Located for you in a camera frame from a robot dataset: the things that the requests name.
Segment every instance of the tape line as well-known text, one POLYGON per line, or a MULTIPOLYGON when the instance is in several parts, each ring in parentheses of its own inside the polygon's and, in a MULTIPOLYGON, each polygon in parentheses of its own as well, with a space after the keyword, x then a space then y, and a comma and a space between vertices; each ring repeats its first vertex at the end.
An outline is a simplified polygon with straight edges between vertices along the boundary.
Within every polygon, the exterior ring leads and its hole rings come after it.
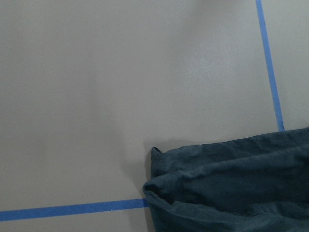
POLYGON ((268 78, 269 78, 269 83, 270 83, 270 88, 271 88, 272 100, 274 102, 277 125, 278 125, 279 131, 284 131, 283 118, 282 118, 282 112, 281 112, 281 106, 280 106, 280 99, 279 99, 279 95, 278 95, 275 72, 274 72, 272 59, 271 59, 271 53, 270 53, 266 23, 265 23, 265 18, 264 18, 262 0, 256 0, 256 8, 257 8, 257 14, 258 14, 259 22, 260 22, 260 29, 261 29, 261 35, 262 35, 262 40, 263 40, 263 46, 264 46, 264 53, 265 53, 267 71, 268 71, 268 78))
POLYGON ((75 204, 65 206, 55 206, 46 208, 33 208, 0 211, 0 221, 22 220, 31 218, 47 218, 74 214, 89 214, 105 211, 124 210, 124 209, 137 209, 148 207, 145 198, 133 199, 114 202, 100 202, 88 204, 75 204))

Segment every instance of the white floor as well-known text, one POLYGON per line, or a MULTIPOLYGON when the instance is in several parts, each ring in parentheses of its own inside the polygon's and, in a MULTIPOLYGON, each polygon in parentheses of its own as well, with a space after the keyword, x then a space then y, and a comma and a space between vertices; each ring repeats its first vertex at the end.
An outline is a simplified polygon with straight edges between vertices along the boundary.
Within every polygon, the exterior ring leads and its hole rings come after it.
MULTIPOLYGON (((309 125, 305 0, 264 0, 286 129, 309 125)), ((142 198, 150 149, 277 131, 254 0, 2 0, 0 211, 142 198)), ((148 208, 0 222, 153 232, 148 208)))

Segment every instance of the fabric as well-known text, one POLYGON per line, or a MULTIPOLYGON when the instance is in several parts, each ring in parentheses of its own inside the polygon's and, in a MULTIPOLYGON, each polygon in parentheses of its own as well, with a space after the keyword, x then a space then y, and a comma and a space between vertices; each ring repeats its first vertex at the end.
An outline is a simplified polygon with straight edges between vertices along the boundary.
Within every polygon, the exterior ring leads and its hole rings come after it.
POLYGON ((152 149, 157 232, 309 232, 309 128, 152 149))

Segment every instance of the floor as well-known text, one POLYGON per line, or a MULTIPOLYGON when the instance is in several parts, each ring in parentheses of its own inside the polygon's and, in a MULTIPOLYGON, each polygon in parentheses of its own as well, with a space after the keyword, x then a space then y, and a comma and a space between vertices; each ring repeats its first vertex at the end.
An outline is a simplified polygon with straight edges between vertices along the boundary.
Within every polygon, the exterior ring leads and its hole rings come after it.
MULTIPOLYGON (((309 125, 306 0, 263 0, 287 130, 309 125)), ((0 211, 143 198, 150 149, 277 131, 254 0, 2 0, 0 211)), ((149 208, 0 222, 154 232, 149 208)))

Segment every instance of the blue painter's tape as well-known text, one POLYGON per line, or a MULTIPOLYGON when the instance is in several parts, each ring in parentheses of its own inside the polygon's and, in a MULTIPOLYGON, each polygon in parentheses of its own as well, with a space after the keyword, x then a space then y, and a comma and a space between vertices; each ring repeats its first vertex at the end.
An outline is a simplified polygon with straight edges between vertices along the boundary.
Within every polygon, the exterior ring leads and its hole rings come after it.
POLYGON ((88 214, 105 211, 123 210, 123 209, 136 209, 148 207, 148 203, 145 198, 115 201, 115 202, 100 202, 89 204, 76 204, 65 205, 46 208, 35 209, 21 209, 11 211, 1 211, 0 221, 11 221, 31 218, 47 218, 74 214, 88 214))
POLYGON ((263 40, 269 83, 270 83, 270 88, 271 88, 271 93, 272 93, 272 99, 274 102, 278 129, 279 131, 284 131, 280 100, 279 100, 279 95, 278 95, 278 90, 277 90, 275 72, 274 72, 274 68, 272 65, 272 59, 271 59, 266 23, 265 23, 265 18, 264 18, 262 0, 256 0, 256 8, 257 8, 257 14, 259 17, 259 22, 260 22, 260 29, 261 29, 261 35, 262 35, 262 40, 263 40))

